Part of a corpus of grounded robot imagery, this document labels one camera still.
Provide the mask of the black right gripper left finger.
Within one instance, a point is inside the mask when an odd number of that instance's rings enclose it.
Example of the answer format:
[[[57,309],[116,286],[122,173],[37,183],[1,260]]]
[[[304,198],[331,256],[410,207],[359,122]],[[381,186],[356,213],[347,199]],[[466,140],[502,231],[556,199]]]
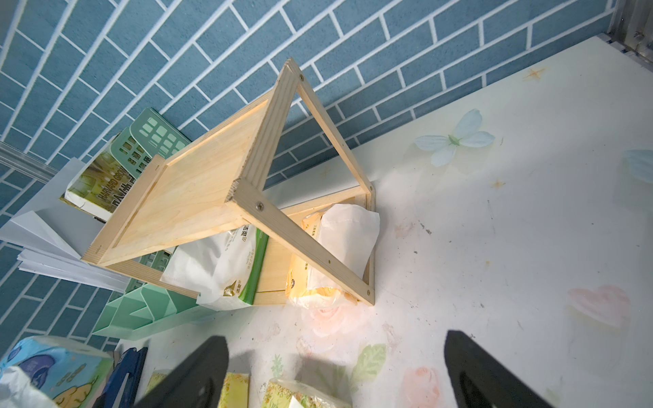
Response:
[[[212,336],[134,407],[217,407],[228,363],[226,338]]]

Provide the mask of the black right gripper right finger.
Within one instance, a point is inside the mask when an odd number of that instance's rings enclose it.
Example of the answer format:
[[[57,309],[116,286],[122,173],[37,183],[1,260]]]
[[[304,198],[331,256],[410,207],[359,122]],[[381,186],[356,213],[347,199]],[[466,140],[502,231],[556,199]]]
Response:
[[[459,407],[550,406],[462,331],[447,332],[444,357]]]

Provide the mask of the blue cartoon tissue pack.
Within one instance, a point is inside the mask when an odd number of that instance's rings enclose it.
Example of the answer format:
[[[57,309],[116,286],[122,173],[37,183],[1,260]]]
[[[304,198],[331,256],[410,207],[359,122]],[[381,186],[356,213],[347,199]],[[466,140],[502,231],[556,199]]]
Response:
[[[1,406],[91,407],[113,368],[112,355],[78,341],[24,338],[1,359]]]

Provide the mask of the yellow white tissue pack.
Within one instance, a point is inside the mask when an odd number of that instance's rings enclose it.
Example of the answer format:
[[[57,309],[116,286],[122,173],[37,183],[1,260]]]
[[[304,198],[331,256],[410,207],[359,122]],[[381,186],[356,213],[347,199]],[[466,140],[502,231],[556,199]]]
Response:
[[[302,382],[273,379],[268,382],[262,402],[263,408],[345,408],[350,403],[332,397]]]

